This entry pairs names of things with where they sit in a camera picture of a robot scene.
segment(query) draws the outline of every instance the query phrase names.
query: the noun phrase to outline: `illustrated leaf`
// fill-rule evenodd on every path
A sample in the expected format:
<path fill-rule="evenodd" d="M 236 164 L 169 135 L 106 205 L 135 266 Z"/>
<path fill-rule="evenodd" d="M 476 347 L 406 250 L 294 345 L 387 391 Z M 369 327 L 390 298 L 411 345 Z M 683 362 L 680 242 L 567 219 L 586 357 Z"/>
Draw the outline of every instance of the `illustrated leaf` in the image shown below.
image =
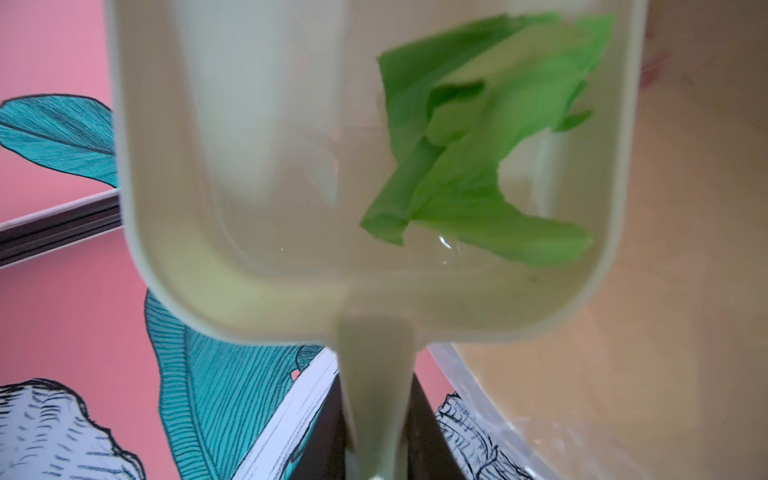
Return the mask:
<path fill-rule="evenodd" d="M 521 466 L 499 450 L 491 436 L 472 418 L 461 397 L 455 393 L 445 397 L 435 418 L 453 458 L 466 478 L 533 480 Z"/>
<path fill-rule="evenodd" d="M 311 360 L 311 349 L 211 339 L 149 292 L 144 314 L 160 367 L 160 416 L 182 480 L 229 480 L 291 387 L 290 373 Z"/>
<path fill-rule="evenodd" d="M 493 26 L 500 25 L 497 18 Z M 498 187 L 498 165 L 525 138 L 546 128 L 566 131 L 591 116 L 591 111 L 569 111 L 586 87 L 584 76 L 602 56 L 612 26 L 610 16 L 573 25 L 559 23 L 557 15 L 525 18 L 513 35 L 499 35 L 463 64 L 451 65 L 444 76 L 407 84 L 411 89 L 418 85 L 418 95 L 387 90 L 393 68 L 382 64 L 399 166 L 361 226 L 376 238 L 402 245 L 408 222 L 417 220 L 507 260 L 533 266 L 577 260 L 592 242 L 588 232 L 526 216 L 507 204 Z M 414 45 L 419 42 L 382 59 L 402 72 L 415 70 L 423 60 L 409 53 Z M 401 97 L 410 103 L 395 101 Z"/>
<path fill-rule="evenodd" d="M 118 185 L 112 114 L 93 98 L 34 95 L 5 101 L 0 145 L 43 167 Z"/>

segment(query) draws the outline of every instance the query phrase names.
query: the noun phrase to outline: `pink wall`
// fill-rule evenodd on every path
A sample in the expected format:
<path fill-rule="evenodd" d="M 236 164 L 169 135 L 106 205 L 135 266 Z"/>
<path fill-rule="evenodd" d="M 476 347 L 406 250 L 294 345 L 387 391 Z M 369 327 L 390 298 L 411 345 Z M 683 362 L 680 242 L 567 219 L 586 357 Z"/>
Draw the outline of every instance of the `pink wall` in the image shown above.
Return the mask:
<path fill-rule="evenodd" d="M 111 105 L 101 0 L 0 0 L 0 101 L 80 94 Z M 110 187 L 0 148 L 0 223 Z"/>
<path fill-rule="evenodd" d="M 157 413 L 146 293 L 122 230 L 0 270 L 0 385 L 65 384 L 148 478 L 171 480 L 179 476 Z"/>

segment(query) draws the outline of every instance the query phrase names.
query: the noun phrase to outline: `green leaf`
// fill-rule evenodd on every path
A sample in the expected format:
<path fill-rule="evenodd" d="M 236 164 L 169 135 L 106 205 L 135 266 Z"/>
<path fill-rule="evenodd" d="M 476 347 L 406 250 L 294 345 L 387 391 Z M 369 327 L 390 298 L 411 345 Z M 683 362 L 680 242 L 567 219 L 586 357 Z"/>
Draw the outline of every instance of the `green leaf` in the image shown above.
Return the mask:
<path fill-rule="evenodd" d="M 384 52 L 379 58 L 386 96 L 389 137 L 398 168 L 366 212 L 361 227 L 374 237 L 402 245 L 408 226 L 406 210 L 416 184 L 443 152 L 426 137 L 429 110 L 482 91 L 478 85 L 434 88 L 450 72 L 509 36 L 534 23 L 556 23 L 549 13 L 510 18 L 499 15 Z"/>
<path fill-rule="evenodd" d="M 384 52 L 379 57 L 379 69 L 397 161 L 403 162 L 424 136 L 425 106 L 438 80 L 528 25 L 559 19 L 555 13 L 517 18 L 499 15 Z"/>
<path fill-rule="evenodd" d="M 392 67 L 382 68 L 392 150 L 400 165 L 361 223 L 374 237 L 402 244 L 402 232 L 416 220 L 537 266 L 575 261 L 591 244 L 580 227 L 522 214 L 498 188 L 498 164 L 520 141 L 546 128 L 576 127 L 591 116 L 568 113 L 613 25 L 611 17 L 573 25 L 560 24 L 556 15 L 538 19 L 527 18 L 513 35 L 463 58 L 440 78 L 422 84 L 399 78 L 394 85 L 407 84 L 406 94 L 388 82 Z M 385 55 L 390 65 L 403 62 L 399 71 L 407 71 L 409 61 L 418 63 L 398 52 Z M 396 99 L 404 96 L 411 103 L 400 108 Z"/>

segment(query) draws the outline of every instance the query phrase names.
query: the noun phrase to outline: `teal leaf drawing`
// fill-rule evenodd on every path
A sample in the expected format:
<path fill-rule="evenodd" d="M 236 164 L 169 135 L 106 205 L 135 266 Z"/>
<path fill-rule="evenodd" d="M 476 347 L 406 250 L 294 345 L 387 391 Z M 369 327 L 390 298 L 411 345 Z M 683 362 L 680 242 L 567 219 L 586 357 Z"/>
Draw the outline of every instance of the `teal leaf drawing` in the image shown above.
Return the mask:
<path fill-rule="evenodd" d="M 112 113 L 75 95 L 32 95 L 0 106 L 0 145 L 52 170 L 116 187 Z"/>
<path fill-rule="evenodd" d="M 144 313 L 160 367 L 160 415 L 181 478 L 231 478 L 288 393 L 290 373 L 306 365 L 303 347 L 211 339 L 187 328 L 152 293 Z"/>

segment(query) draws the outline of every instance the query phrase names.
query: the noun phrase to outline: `translucent plastic container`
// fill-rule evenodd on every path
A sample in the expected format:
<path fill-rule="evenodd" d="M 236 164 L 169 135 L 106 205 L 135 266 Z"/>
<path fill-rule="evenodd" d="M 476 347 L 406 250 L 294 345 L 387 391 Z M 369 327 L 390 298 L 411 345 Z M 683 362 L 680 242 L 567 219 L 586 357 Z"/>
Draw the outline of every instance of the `translucent plastic container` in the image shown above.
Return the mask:
<path fill-rule="evenodd" d="M 547 328 L 610 265 L 644 0 L 110 5 L 121 205 L 140 272 L 208 335 L 335 349 L 361 463 L 394 458 L 415 351 Z M 550 10 L 615 15 L 579 100 L 596 114 L 528 139 L 502 164 L 500 186 L 529 213 L 583 226 L 594 246 L 575 264 L 535 270 L 419 227 L 405 247 L 371 238 L 358 222 L 396 165 L 376 57 L 472 19 Z"/>

